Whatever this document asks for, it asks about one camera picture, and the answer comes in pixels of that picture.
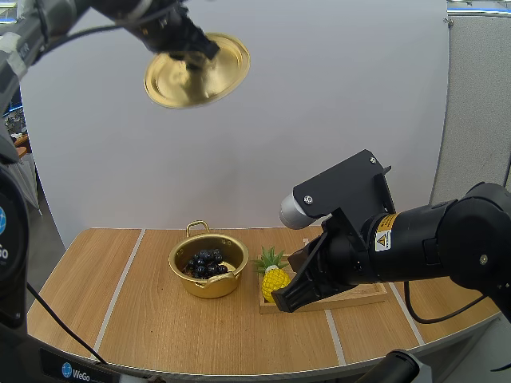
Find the gold pot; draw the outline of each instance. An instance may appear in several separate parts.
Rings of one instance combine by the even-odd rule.
[[[207,234],[190,235],[190,227],[203,225]],[[209,279],[190,277],[182,272],[188,261],[200,250],[220,249],[228,272]],[[194,221],[186,227],[186,239],[170,251],[168,264],[190,294],[200,298],[218,298],[233,292],[240,283],[241,271],[248,262],[248,249],[238,239],[223,234],[211,234],[204,221]]]

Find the yellow warning sticker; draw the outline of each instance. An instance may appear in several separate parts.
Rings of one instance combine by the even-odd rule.
[[[390,249],[390,237],[392,235],[392,225],[398,214],[390,214],[381,220],[376,232],[374,233],[374,250],[384,251]]]
[[[380,221],[380,224],[378,225],[378,229],[376,229],[376,232],[385,231],[385,230],[391,230],[392,225],[394,224],[394,221],[398,217],[399,213],[396,214],[389,214],[387,217],[383,218]]]

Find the pineapple leaves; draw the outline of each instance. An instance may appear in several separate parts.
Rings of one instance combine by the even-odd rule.
[[[278,254],[275,254],[275,246],[270,247],[269,249],[265,249],[264,246],[262,246],[262,249],[263,254],[261,259],[253,261],[255,271],[264,274],[266,269],[271,265],[276,265],[279,269],[283,269],[285,266],[287,266],[286,262],[281,262],[282,257],[284,256],[284,250]]]

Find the toy pineapple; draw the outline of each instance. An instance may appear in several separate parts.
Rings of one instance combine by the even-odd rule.
[[[271,292],[281,289],[289,284],[291,279],[289,275],[282,270],[287,264],[280,262],[284,252],[281,251],[275,255],[275,247],[270,250],[265,250],[263,247],[263,256],[261,259],[255,261],[256,271],[264,274],[261,290],[264,299],[268,302],[275,300],[271,296]]]

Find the black cable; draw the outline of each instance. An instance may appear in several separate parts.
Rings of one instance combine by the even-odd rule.
[[[500,367],[498,369],[491,369],[490,371],[492,373],[498,373],[500,371],[504,371],[505,369],[509,369],[509,368],[511,368],[511,363],[509,363],[508,365],[505,365],[504,367]]]
[[[99,353],[94,351],[94,349],[90,345],[82,341],[80,337],[78,337],[68,326],[65,325],[65,323],[54,313],[54,311],[51,310],[51,307],[48,306],[48,303],[46,303],[44,299],[41,298],[41,295],[39,295],[38,292],[34,290],[34,288],[28,282],[26,283],[26,288],[34,296],[34,298],[36,298],[36,300],[39,303],[41,303],[41,306],[43,306],[45,310],[48,311],[48,314],[51,315],[51,318],[53,318],[55,322],[58,323],[58,325],[62,327],[62,329],[64,329],[66,333],[68,333],[75,341],[83,345],[87,349],[87,351],[89,351],[92,355],[94,355],[94,357],[96,357],[98,361],[100,361],[104,365],[108,365],[105,359],[103,359],[99,355]]]
[[[481,297],[479,297],[475,301],[472,301],[468,305],[462,307],[459,310],[454,311],[451,314],[446,315],[445,317],[434,318],[434,319],[423,319],[423,318],[419,317],[415,313],[414,308],[412,307],[412,302],[410,300],[410,282],[405,281],[405,304],[406,304],[406,308],[408,309],[408,312],[410,313],[410,316],[413,319],[415,319],[417,322],[422,323],[423,325],[429,325],[431,323],[439,323],[439,322],[445,321],[446,319],[450,319],[450,318],[452,318],[452,317],[454,317],[454,316],[456,316],[458,314],[461,314],[463,311],[469,309],[470,307],[474,306],[475,304],[479,303],[480,301],[482,301],[487,296],[488,295],[482,295]]]
[[[162,10],[158,10],[157,12],[150,14],[149,16],[146,16],[144,18],[139,18],[132,22],[120,22],[117,24],[112,24],[111,26],[96,26],[94,28],[87,28],[85,30],[81,30],[79,32],[76,32],[75,34],[70,34],[70,35],[60,38],[60,39],[56,40],[54,43],[50,44],[50,46],[45,49],[44,54],[47,54],[47,53],[51,52],[52,50],[58,48],[59,46],[64,45],[66,42],[70,42],[72,40],[76,40],[77,38],[82,38],[82,37],[90,35],[90,34],[97,34],[100,32],[108,32],[110,30],[119,30],[120,28],[139,26],[141,24],[145,24],[146,22],[151,22],[152,20],[159,18],[159,17],[163,16],[164,14],[168,13],[172,8],[174,8],[175,4],[176,3],[173,2],[172,5],[167,6]]]

